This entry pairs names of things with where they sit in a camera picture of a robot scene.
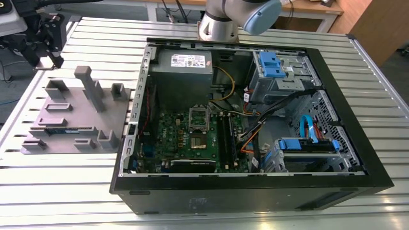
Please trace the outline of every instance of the orange wire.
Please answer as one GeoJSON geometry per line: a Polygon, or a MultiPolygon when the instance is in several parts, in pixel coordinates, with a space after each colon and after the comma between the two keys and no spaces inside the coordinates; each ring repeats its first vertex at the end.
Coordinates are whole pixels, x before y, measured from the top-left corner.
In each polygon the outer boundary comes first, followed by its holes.
{"type": "Polygon", "coordinates": [[[316,134],[317,134],[319,138],[323,139],[324,137],[323,137],[321,131],[320,131],[320,129],[319,129],[316,124],[315,124],[315,131],[316,131],[316,134]]]}
{"type": "Polygon", "coordinates": [[[244,103],[244,105],[243,105],[243,112],[245,113],[245,114],[253,114],[253,113],[251,113],[251,112],[248,112],[247,110],[245,110],[245,107],[248,106],[248,102],[245,102],[244,103]]]}
{"type": "Polygon", "coordinates": [[[243,145],[243,147],[241,147],[241,149],[240,149],[240,152],[244,151],[244,148],[245,148],[247,145],[249,144],[251,140],[255,138],[256,134],[260,132],[261,127],[263,127],[263,126],[260,126],[260,128],[257,129],[257,131],[253,133],[253,135],[251,136],[251,138],[248,139],[248,141],[247,141],[245,144],[243,145]]]}

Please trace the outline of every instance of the metal table surface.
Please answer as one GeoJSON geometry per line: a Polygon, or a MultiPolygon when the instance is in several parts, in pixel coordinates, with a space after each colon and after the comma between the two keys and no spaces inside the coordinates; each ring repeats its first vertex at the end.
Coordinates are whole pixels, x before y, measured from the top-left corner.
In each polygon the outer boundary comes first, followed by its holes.
{"type": "Polygon", "coordinates": [[[240,31],[243,43],[319,48],[395,187],[323,211],[136,216],[110,183],[116,154],[23,155],[50,79],[91,66],[102,86],[136,86],[147,37],[196,39],[196,25],[83,18],[67,26],[63,68],[39,71],[0,131],[0,226],[47,229],[408,229],[409,109],[360,44],[340,34],[240,31]]]}

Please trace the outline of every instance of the black cable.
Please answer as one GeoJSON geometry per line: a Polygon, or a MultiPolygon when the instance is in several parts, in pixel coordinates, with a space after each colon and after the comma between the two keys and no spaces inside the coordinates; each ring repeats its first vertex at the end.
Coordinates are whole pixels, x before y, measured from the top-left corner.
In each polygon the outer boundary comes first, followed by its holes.
{"type": "Polygon", "coordinates": [[[184,8],[183,8],[183,6],[181,6],[181,4],[180,4],[180,1],[179,1],[179,0],[176,0],[176,4],[177,4],[177,7],[179,7],[179,9],[180,9],[181,16],[184,17],[185,23],[189,23],[189,22],[188,22],[188,17],[187,17],[185,10],[184,10],[184,8]]]}
{"type": "Polygon", "coordinates": [[[11,76],[11,78],[7,80],[6,79],[6,70],[4,70],[4,64],[3,64],[3,61],[0,60],[0,64],[2,64],[2,69],[3,69],[3,81],[7,83],[7,84],[10,84],[10,83],[12,83],[12,81],[14,81],[14,77],[11,76]]]}
{"type": "Polygon", "coordinates": [[[161,2],[163,2],[164,7],[165,7],[165,12],[167,12],[167,14],[168,14],[168,16],[169,16],[169,15],[171,15],[171,10],[169,10],[169,8],[168,8],[168,6],[167,6],[165,0],[161,0],[161,2]]]}
{"type": "Polygon", "coordinates": [[[252,164],[252,173],[259,173],[260,172],[260,165],[261,165],[261,153],[260,153],[260,146],[259,146],[259,134],[253,137],[252,140],[253,143],[253,157],[259,161],[257,167],[252,164]]]}
{"type": "Polygon", "coordinates": [[[188,14],[187,14],[187,17],[189,17],[189,14],[191,14],[192,10],[189,10],[188,14]]]}
{"type": "Polygon", "coordinates": [[[281,100],[276,101],[267,110],[260,114],[257,117],[257,120],[255,122],[253,127],[243,134],[243,137],[245,137],[248,134],[251,134],[265,122],[267,116],[269,114],[273,114],[277,110],[283,109],[297,97],[311,95],[317,92],[317,89],[309,89],[305,91],[299,91],[284,97],[281,100]]]}
{"type": "Polygon", "coordinates": [[[248,114],[244,114],[236,110],[228,110],[225,108],[223,108],[219,104],[216,104],[215,102],[211,102],[220,110],[225,111],[225,112],[229,112],[229,113],[233,113],[233,114],[239,114],[239,115],[243,115],[243,116],[252,116],[252,115],[248,115],[248,114]]]}
{"type": "Polygon", "coordinates": [[[309,89],[305,91],[299,91],[284,97],[276,103],[273,103],[268,109],[260,114],[257,117],[257,121],[260,121],[268,114],[273,114],[277,110],[283,109],[297,97],[311,95],[317,92],[317,89],[309,89]]]}
{"type": "MultiPolygon", "coordinates": [[[[164,9],[164,8],[161,8],[165,12],[167,12],[167,10],[164,9]]],[[[173,13],[176,13],[176,12],[179,12],[179,10],[176,10],[176,11],[173,11],[173,10],[171,10],[171,9],[168,9],[171,12],[173,12],[173,13]]],[[[168,12],[167,12],[168,13],[168,12]]]]}
{"type": "Polygon", "coordinates": [[[293,4],[292,0],[289,0],[289,3],[292,5],[292,9],[289,11],[289,16],[288,16],[288,19],[287,19],[287,26],[285,26],[287,29],[289,27],[289,24],[291,24],[291,22],[293,20],[293,16],[295,16],[295,4],[293,4]]]}
{"type": "Polygon", "coordinates": [[[72,3],[90,3],[103,0],[39,0],[39,7],[50,6],[54,4],[72,4],[72,3]]]}

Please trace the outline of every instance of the wooden table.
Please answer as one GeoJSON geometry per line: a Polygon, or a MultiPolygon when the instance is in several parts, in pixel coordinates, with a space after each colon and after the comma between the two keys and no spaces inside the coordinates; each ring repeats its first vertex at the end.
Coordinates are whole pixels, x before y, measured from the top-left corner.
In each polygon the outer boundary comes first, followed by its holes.
{"type": "MultiPolygon", "coordinates": [[[[165,0],[167,6],[171,9],[177,9],[175,0],[165,0]]],[[[180,0],[185,10],[205,10],[207,0],[180,0]]],[[[149,21],[157,21],[157,8],[164,8],[161,0],[104,0],[96,2],[98,4],[110,5],[126,5],[126,6],[144,6],[148,9],[149,21]]],[[[311,2],[309,0],[296,0],[295,3],[295,15],[293,18],[303,19],[319,19],[321,23],[317,28],[317,32],[327,33],[339,15],[343,15],[344,11],[340,5],[335,2],[332,7],[323,6],[320,2],[311,2]]],[[[291,12],[291,4],[283,6],[281,17],[288,17],[291,12]]]]}

